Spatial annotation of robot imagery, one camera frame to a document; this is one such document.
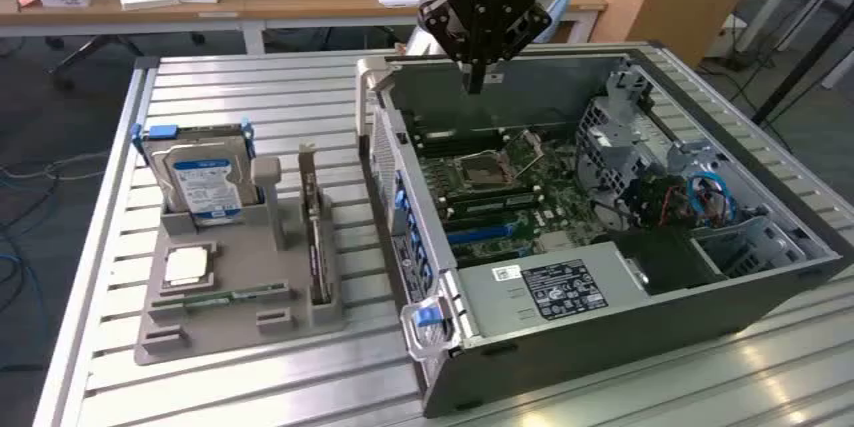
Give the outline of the green motherboard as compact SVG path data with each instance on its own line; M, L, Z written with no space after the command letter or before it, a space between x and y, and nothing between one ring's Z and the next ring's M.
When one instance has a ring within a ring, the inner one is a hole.
M462 185L454 160L498 152L510 138L531 129L543 141L545 157L510 185L471 190ZM451 245L461 268L546 253L538 237L566 231L577 247L605 232L590 211L590 198L575 178L575 145L563 124L491 129L430 131L413 126L415 153L445 235L503 224L510 237Z

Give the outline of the green RAM stick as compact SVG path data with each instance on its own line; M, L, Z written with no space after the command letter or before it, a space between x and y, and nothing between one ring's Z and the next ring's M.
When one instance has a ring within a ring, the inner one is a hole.
M289 296L291 289L285 283L267 284L253 288L195 294L183 298L156 300L151 305L156 308L167 306L219 305L233 302Z

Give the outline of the tall metal disk bay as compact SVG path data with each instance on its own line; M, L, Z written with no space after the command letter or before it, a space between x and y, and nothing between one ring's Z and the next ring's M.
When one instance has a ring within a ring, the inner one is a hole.
M673 133L644 110L653 84L636 68L611 73L575 132L578 175L585 189L618 198L632 181L668 171Z

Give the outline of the silver chipset heatsink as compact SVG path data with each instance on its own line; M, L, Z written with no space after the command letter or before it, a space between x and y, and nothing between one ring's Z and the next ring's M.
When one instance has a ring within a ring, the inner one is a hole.
M561 251L577 247L566 231L554 231L542 234L537 241L545 252Z

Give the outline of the blue expansion slot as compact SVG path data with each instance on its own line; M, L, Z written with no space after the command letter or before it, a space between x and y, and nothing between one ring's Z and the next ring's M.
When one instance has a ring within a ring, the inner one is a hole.
M466 244L473 242L487 241L510 237L514 233L515 227L509 224L483 227L479 229L454 232L447 234L447 240L451 245Z

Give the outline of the low metal disk bay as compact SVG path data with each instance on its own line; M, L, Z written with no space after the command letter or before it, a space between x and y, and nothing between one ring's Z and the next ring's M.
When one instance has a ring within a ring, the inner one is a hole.
M805 251L765 216L721 228L698 228L692 236L728 278L788 267L808 260Z

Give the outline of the open grey PC case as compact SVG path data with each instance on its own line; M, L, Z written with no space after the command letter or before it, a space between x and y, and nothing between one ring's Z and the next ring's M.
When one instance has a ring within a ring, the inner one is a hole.
M605 232L650 298L587 320L481 335L467 312L455 257L415 153L413 126L430 131L563 124L575 132L613 72L638 69L653 87L644 110L676 137L668 171L615 198L587 190ZM487 73L469 94L439 55L375 55L357 65L361 157L405 344L435 418L736 334L796 295L854 265L848 206L705 79L648 43L545 46ZM728 278L696 242L698 228L765 216L808 255L788 267ZM419 307L441 325L417 327Z

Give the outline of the hard disk with blue caddy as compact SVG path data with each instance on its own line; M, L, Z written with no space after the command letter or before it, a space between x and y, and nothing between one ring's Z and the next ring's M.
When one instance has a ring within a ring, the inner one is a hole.
M152 171L166 211L187 213L199 226L239 220L263 194L251 179L255 158L250 122L182 127L135 124L131 143Z

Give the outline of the grey parts rack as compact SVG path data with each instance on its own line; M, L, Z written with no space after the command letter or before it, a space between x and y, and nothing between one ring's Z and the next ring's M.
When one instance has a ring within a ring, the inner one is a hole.
M151 365L270 343L294 341L343 329L343 292L337 265L337 302L317 307L310 296L310 275L301 190L278 198L279 160L259 157L251 178L263 191L259 204L243 209L239 220L202 227L187 213L163 212L140 314L134 360ZM209 251L207 273L199 282L168 285L168 254L178 248ZM167 306L156 300L285 283L289 296L219 305Z

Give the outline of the black graphics card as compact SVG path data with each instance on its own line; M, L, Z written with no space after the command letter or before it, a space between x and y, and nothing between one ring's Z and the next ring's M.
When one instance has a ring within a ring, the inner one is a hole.
M302 143L298 150L301 176L301 217L307 243L310 296L313 305L326 308L337 302L335 247L333 242L333 213L330 199L319 182L313 143Z

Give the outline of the black office chair base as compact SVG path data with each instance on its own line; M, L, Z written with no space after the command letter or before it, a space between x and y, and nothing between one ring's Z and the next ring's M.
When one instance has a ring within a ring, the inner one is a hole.
M80 62L87 60L100 49L108 45L120 45L136 57L144 55L135 42L120 34L95 35L88 42L75 50L48 71L52 87L59 91L71 91L75 84L67 77L67 71Z

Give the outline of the metal socket cover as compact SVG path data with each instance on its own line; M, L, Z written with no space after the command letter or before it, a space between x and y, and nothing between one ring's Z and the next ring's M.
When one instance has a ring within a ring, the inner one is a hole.
M502 160L511 178L519 179L543 157L545 147L541 136L531 129L522 129L502 149Z

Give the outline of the grey power supply unit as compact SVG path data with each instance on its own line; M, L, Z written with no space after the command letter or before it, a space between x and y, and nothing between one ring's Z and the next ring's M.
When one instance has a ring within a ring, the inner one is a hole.
M459 278L485 337L587 320L650 298L613 242L469 267Z

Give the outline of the black slanted pole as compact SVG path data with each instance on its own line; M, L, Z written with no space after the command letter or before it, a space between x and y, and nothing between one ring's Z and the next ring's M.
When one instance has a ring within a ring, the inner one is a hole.
M836 22L820 37L818 41L808 51L800 62L796 64L786 78L782 80L780 86L773 91L768 100L760 107L760 110L754 114L752 121L756 125L761 126L772 112L778 107L780 103L789 95L797 84L801 82L804 76L818 62L849 25L854 22L854 0L852 0L845 11L837 18Z

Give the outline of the silver CPU chip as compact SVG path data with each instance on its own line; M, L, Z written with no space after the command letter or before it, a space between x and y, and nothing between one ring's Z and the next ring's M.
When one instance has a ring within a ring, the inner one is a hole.
M201 281L207 273L209 251L203 247L175 249L167 257L164 282L186 285Z

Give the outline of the CPU socket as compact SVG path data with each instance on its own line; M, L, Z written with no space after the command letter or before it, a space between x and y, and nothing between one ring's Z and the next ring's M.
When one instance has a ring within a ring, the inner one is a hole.
M513 183L498 152L486 151L462 156L454 160L462 185L471 190L494 189Z

